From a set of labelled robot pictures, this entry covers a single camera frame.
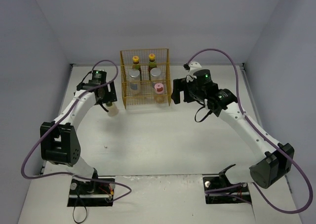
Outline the yellow lid spice jar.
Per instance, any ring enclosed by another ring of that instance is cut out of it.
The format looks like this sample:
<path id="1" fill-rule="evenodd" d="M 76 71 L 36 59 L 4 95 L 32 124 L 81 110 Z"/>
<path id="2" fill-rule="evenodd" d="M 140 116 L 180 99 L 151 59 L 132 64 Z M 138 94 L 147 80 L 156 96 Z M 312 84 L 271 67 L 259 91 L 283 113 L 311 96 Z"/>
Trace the yellow lid spice jar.
<path id="1" fill-rule="evenodd" d="M 114 116 L 116 116 L 119 113 L 118 112 L 119 110 L 118 110 L 117 106 L 114 103 L 106 104 L 106 109 L 108 110 L 108 116 L 109 117 L 114 117 Z"/>

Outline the pink lid spice jar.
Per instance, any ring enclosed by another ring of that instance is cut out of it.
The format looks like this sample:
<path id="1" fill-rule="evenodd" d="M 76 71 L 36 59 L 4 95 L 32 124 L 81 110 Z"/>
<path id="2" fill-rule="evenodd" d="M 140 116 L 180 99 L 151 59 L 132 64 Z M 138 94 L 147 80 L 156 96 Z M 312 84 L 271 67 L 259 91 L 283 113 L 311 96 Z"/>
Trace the pink lid spice jar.
<path id="1" fill-rule="evenodd" d="M 162 83 L 156 83 L 154 86 L 154 100 L 156 103 L 164 103 L 164 85 Z"/>

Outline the white shaker blue label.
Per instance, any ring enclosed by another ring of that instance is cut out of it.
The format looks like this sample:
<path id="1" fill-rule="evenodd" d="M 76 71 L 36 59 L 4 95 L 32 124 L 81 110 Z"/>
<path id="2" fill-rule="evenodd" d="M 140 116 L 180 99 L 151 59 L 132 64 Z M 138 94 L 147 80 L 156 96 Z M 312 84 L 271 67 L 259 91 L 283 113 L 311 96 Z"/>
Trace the white shaker blue label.
<path id="1" fill-rule="evenodd" d="M 162 80 L 162 71 L 160 68 L 152 68 L 150 70 L 150 79 L 152 82 L 153 87 L 155 86 L 156 83 L 160 83 Z"/>

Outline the silver lid white shaker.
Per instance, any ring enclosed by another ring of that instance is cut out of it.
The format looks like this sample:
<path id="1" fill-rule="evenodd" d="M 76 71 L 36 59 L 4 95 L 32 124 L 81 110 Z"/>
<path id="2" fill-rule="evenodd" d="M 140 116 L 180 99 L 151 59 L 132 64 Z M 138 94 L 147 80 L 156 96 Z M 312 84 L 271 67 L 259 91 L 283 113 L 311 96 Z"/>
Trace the silver lid white shaker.
<path id="1" fill-rule="evenodd" d="M 129 88 L 132 95 L 138 95 L 141 90 L 140 71 L 137 69 L 129 70 Z"/>

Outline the yellow cap sauce bottle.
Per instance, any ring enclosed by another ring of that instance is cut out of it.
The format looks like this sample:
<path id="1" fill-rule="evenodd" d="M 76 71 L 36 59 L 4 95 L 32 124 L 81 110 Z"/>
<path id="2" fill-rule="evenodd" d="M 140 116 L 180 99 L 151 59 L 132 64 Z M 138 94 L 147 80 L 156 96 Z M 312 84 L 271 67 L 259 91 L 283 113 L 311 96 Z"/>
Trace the yellow cap sauce bottle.
<path id="1" fill-rule="evenodd" d="M 148 74 L 149 74 L 149 80 L 151 80 L 151 70 L 153 68 L 157 68 L 156 64 L 156 56 L 153 53 L 149 54 L 149 64 L 148 64 Z"/>
<path id="2" fill-rule="evenodd" d="M 133 56 L 133 75 L 136 76 L 136 71 L 138 71 L 139 80 L 142 80 L 142 71 L 140 66 L 139 57 L 137 55 Z"/>

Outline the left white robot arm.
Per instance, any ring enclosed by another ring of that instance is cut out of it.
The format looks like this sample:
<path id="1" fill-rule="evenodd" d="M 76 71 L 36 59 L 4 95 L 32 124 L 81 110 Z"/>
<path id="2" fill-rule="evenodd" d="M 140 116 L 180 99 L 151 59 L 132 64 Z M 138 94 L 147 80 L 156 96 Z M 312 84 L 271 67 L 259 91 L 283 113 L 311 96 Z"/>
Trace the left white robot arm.
<path id="1" fill-rule="evenodd" d="M 93 70 L 88 83 L 80 82 L 74 97 L 66 109 L 52 122 L 44 122 L 40 127 L 41 157 L 54 165 L 64 165 L 72 175 L 78 176 L 81 189 L 87 194 L 98 190 L 98 174 L 81 157 L 81 146 L 77 136 L 79 125 L 87 112 L 95 105 L 110 117 L 118 114 L 114 82 L 106 84 L 107 73 Z"/>

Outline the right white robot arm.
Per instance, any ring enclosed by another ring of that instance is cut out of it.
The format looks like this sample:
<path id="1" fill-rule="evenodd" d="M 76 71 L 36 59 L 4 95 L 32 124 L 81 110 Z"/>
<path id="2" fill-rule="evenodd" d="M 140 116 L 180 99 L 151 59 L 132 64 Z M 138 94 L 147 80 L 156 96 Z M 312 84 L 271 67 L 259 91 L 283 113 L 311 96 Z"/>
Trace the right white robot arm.
<path id="1" fill-rule="evenodd" d="M 261 188 L 267 189 L 291 169 L 290 159 L 294 148 L 273 138 L 263 137 L 265 131 L 239 108 L 237 97 L 229 89 L 220 89 L 212 81 L 210 70 L 200 69 L 192 75 L 173 81 L 171 95 L 175 104 L 180 103 L 180 93 L 186 103 L 197 101 L 226 122 L 252 150 L 256 164 L 250 166 L 250 177 Z"/>

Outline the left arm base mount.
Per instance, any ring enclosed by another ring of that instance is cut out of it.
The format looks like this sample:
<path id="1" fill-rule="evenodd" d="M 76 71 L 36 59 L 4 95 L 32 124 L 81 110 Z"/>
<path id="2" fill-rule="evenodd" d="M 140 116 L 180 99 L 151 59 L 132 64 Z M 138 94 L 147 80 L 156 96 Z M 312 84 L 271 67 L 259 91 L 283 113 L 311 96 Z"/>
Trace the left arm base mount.
<path id="1" fill-rule="evenodd" d="M 110 207 L 113 206 L 114 177 L 99 177 L 104 182 L 79 181 L 72 179 L 68 195 L 68 207 Z"/>

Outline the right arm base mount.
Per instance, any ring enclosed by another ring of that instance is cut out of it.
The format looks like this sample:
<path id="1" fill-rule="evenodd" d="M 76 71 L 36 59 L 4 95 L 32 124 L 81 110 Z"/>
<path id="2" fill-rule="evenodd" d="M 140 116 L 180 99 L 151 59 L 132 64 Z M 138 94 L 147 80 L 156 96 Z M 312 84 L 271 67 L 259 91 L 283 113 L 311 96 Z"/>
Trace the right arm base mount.
<path id="1" fill-rule="evenodd" d="M 213 204 L 252 204 L 248 185 L 246 183 L 232 184 L 226 176 L 227 170 L 235 164 L 221 170 L 217 175 L 203 176 L 205 203 Z"/>

